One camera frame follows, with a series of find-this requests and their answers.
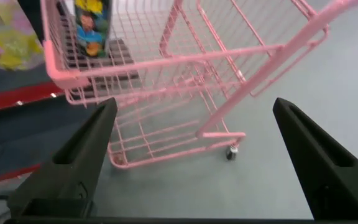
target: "store floor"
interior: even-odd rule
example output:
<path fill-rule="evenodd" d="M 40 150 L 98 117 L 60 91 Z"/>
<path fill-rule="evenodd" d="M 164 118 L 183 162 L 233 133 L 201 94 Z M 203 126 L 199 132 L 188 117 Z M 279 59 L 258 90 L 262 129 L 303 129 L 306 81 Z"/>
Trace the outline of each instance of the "store floor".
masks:
<path fill-rule="evenodd" d="M 335 20 L 329 39 L 277 84 L 229 114 L 229 129 L 247 133 L 235 162 L 214 151 L 117 170 L 106 159 L 98 215 L 312 218 L 273 117 L 276 97 L 297 104 L 358 157 L 358 8 Z"/>

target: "floral fabric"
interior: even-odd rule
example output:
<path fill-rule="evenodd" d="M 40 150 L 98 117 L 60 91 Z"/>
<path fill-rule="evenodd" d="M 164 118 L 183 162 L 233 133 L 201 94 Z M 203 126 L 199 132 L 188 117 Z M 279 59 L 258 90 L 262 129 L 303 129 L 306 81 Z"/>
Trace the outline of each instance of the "floral fabric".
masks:
<path fill-rule="evenodd" d="M 0 0 L 0 68 L 27 70 L 43 62 L 43 48 L 20 5 Z"/>

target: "cart wheel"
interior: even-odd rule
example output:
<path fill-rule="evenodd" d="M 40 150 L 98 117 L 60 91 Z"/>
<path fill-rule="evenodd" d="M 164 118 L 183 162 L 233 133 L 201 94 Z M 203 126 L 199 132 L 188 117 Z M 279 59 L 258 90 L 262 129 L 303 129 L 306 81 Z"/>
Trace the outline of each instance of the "cart wheel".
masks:
<path fill-rule="evenodd" d="M 229 146 L 226 149 L 226 159 L 233 161 L 236 159 L 237 153 L 239 152 L 236 146 Z"/>

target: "black plastic arm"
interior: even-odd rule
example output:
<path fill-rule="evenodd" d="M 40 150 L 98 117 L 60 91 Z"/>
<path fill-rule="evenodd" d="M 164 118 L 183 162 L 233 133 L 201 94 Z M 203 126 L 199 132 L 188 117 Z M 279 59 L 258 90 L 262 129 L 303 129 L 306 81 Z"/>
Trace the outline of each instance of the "black plastic arm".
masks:
<path fill-rule="evenodd" d="M 113 98 L 30 175 L 7 201 L 12 217 L 87 217 L 116 114 Z"/>
<path fill-rule="evenodd" d="M 358 159 L 293 103 L 273 113 L 314 218 L 358 219 Z"/>

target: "pink shopping cart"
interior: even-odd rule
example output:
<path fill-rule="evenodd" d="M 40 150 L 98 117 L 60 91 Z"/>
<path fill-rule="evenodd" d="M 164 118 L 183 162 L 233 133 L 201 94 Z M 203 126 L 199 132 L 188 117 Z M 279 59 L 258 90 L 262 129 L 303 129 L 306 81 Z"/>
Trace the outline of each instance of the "pink shopping cart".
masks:
<path fill-rule="evenodd" d="M 48 74 L 73 105 L 115 97 L 119 114 L 108 154 L 119 168 L 226 147 L 243 132 L 225 115 L 257 96 L 358 4 L 337 0 L 316 12 L 305 0 L 113 1 L 108 56 L 87 58 L 63 0 L 41 0 Z"/>

